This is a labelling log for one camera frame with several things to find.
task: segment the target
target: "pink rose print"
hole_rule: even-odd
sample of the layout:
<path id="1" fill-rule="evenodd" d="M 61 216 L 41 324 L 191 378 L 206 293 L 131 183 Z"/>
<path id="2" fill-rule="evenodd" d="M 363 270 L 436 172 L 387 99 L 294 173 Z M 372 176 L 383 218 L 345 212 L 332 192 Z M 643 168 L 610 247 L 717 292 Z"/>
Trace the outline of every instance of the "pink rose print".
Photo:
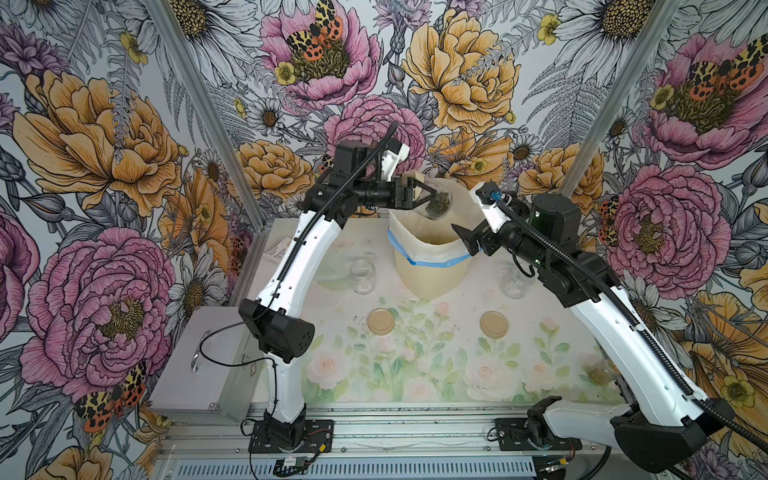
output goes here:
<path id="1" fill-rule="evenodd" d="M 395 175 L 421 167 L 426 146 L 422 122 L 408 108 L 399 108 L 393 101 L 378 95 L 356 98 L 344 107 L 341 115 L 328 119 L 323 125 L 328 137 L 327 154 L 334 158 L 336 145 L 341 140 L 361 141 L 368 145 L 377 143 L 393 120 L 399 122 L 395 138 L 411 147 L 408 159 L 397 166 Z"/>
<path id="2" fill-rule="evenodd" d="M 165 252 L 128 228 L 55 253 L 29 290 L 36 336 L 24 346 L 22 378 L 76 400 L 116 386 L 142 361 L 152 375 L 170 354 L 165 310 L 174 281 Z"/>
<path id="3" fill-rule="evenodd" d="M 730 226 L 720 217 L 721 200 L 712 178 L 690 165 L 642 167 L 619 196 L 611 267 L 655 284 L 662 298 L 695 293 L 728 251 Z"/>
<path id="4" fill-rule="evenodd" d="M 657 73 L 650 117 L 641 129 L 633 129 L 639 144 L 707 170 L 725 167 L 768 134 L 768 75 L 743 90 L 722 88 L 703 101 L 690 96 L 692 64 L 722 65 L 747 46 L 731 47 L 730 37 L 717 44 L 715 37 L 694 35 L 667 62 L 667 71 Z"/>
<path id="5" fill-rule="evenodd" d="M 40 265 L 38 246 L 14 217 L 0 208 L 0 342 L 24 306 L 24 285 Z"/>
<path id="6" fill-rule="evenodd" d="M 307 15 L 296 12 L 289 17 L 280 12 L 277 17 L 262 18 L 262 50 L 267 53 L 262 57 L 264 67 L 278 69 L 278 81 L 286 85 L 299 108 L 315 110 L 345 104 L 358 94 L 367 94 L 376 84 L 382 53 L 378 38 L 369 37 L 366 28 L 360 27 L 354 8 L 346 12 L 338 2 L 334 2 L 334 7 L 343 22 L 341 41 L 324 54 L 326 58 L 312 66 L 293 57 L 286 38 L 310 29 L 315 21 L 314 6 Z"/>

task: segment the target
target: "table surface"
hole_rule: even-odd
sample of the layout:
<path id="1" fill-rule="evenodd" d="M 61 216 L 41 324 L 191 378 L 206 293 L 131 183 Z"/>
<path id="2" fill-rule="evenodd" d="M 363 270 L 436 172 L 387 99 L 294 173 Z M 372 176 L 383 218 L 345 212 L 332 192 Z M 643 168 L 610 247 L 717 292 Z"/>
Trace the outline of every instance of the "table surface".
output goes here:
<path id="1" fill-rule="evenodd" d="M 292 237 L 297 219 L 277 219 L 267 248 Z M 614 384 L 601 386 L 588 373 L 602 354 L 594 337 L 557 298 L 537 282 L 521 300 L 498 288 L 502 270 L 516 268 L 499 250 L 470 260 L 462 283 L 434 300 L 414 296 L 400 280 L 386 218 L 350 219 L 321 264 L 301 318 L 316 327 L 302 356 L 306 403 L 362 406 L 527 406 L 549 395 L 579 402 L 622 402 Z M 376 289 L 359 295 L 342 276 L 355 258 L 376 267 Z M 255 298 L 277 263 L 262 256 L 251 285 Z M 318 281 L 322 274 L 325 280 Z M 395 329 L 377 336 L 368 314 L 389 309 Z M 480 329 L 480 316 L 500 312 L 509 321 L 501 339 Z M 261 372 L 254 402 L 265 402 Z"/>

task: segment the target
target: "beige container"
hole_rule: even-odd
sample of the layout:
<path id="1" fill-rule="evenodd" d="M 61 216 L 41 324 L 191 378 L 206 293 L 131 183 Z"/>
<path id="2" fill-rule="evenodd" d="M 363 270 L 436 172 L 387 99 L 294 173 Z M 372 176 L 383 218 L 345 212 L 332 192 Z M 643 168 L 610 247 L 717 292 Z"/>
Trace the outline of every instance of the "beige container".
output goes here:
<path id="1" fill-rule="evenodd" d="M 414 295 L 425 299 L 436 298 L 457 287 L 472 260 L 451 224 L 473 230 L 485 219 L 463 184 L 443 178 L 431 180 L 448 188 L 453 196 L 451 210 L 443 218 L 430 220 L 412 211 L 389 212 L 390 240 L 395 237 L 408 256 L 395 247 L 397 273 Z M 409 258 L 417 263 L 458 263 L 445 267 L 422 266 L 412 264 Z"/>

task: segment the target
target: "black mounting plate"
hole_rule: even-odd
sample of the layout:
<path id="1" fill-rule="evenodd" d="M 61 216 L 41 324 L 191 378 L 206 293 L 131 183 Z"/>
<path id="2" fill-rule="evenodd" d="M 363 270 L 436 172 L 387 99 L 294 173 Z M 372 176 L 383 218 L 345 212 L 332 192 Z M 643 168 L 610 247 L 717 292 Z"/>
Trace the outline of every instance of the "black mounting plate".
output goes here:
<path id="1" fill-rule="evenodd" d="M 323 453 L 328 453 L 333 447 L 333 420 L 307 420 L 305 431 L 311 433 L 308 439 L 304 439 L 299 446 L 288 452 L 280 448 L 270 437 L 264 422 L 258 420 L 253 424 L 253 433 L 250 437 L 248 452 L 250 453 L 306 453 L 311 457 L 324 443 Z"/>
<path id="2" fill-rule="evenodd" d="M 529 452 L 531 450 L 547 455 L 548 450 L 537 449 L 528 441 L 528 431 L 525 428 L 525 422 L 528 419 L 496 419 L 495 424 L 498 429 L 498 447 L 502 452 Z M 579 439 L 555 439 L 552 448 L 549 450 L 581 450 L 581 440 Z"/>

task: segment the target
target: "vent grille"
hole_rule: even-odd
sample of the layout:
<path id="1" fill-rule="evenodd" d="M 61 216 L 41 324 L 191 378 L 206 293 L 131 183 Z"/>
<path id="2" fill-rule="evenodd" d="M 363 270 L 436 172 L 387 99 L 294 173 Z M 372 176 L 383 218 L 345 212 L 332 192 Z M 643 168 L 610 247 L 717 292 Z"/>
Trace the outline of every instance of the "vent grille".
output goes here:
<path id="1" fill-rule="evenodd" d="M 275 458 L 255 458 L 259 480 L 273 480 Z M 535 477 L 531 457 L 319 458 L 305 480 L 358 478 L 509 478 Z M 174 480 L 253 480 L 248 460 L 180 460 Z"/>

